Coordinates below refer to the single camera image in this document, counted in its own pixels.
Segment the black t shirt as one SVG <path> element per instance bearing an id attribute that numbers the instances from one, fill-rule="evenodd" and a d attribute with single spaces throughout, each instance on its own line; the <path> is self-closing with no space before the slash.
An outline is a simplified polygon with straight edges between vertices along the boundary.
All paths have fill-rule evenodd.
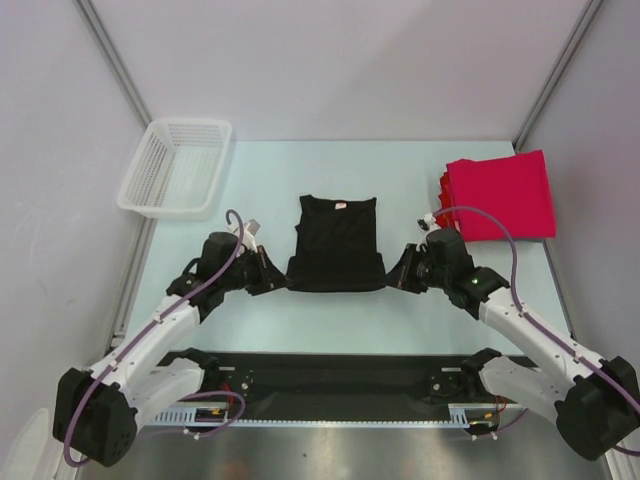
<path id="1" fill-rule="evenodd" d="M 377 248 L 375 197 L 332 200 L 304 195 L 288 289 L 307 293 L 372 292 L 384 287 Z"/>

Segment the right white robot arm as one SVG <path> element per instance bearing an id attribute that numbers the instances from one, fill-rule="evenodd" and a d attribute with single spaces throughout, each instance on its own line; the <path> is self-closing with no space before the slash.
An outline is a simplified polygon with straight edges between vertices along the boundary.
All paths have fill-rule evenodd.
<path id="1" fill-rule="evenodd" d="M 540 319 L 495 270 L 478 266 L 461 234 L 435 229 L 406 245 L 386 276 L 392 288 L 415 294 L 441 290 L 450 303 L 518 347 L 533 368 L 486 348 L 468 360 L 463 393 L 513 400 L 554 424 L 571 449 L 596 460 L 639 428 L 639 384 L 622 357 L 605 359 Z"/>

